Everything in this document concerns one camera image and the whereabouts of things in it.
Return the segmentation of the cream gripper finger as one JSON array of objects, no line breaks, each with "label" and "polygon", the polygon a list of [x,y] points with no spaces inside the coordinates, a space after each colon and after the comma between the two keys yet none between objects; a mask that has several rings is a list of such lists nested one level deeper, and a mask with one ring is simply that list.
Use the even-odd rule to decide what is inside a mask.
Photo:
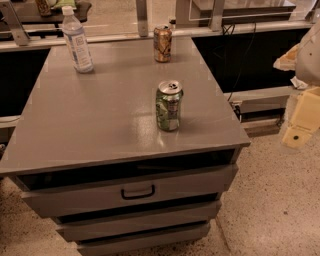
[{"label": "cream gripper finger", "polygon": [[282,144],[299,149],[320,128],[320,88],[307,89],[293,99],[293,112],[289,116]]}]

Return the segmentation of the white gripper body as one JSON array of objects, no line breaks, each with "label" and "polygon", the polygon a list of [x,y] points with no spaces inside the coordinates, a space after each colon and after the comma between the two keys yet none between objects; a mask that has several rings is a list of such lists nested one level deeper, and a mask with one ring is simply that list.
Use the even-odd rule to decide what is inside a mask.
[{"label": "white gripper body", "polygon": [[273,67],[282,71],[294,71],[296,68],[296,58],[299,45],[296,44],[284,55],[277,58],[273,64]]}]

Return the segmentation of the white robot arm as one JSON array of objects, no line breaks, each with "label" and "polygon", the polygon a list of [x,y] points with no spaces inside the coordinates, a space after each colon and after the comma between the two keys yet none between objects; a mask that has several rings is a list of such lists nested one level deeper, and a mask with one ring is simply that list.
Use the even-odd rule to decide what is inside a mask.
[{"label": "white robot arm", "polygon": [[294,79],[308,88],[296,96],[282,144],[301,148],[320,128],[320,20],[287,53],[277,58],[273,67],[294,71]]}]

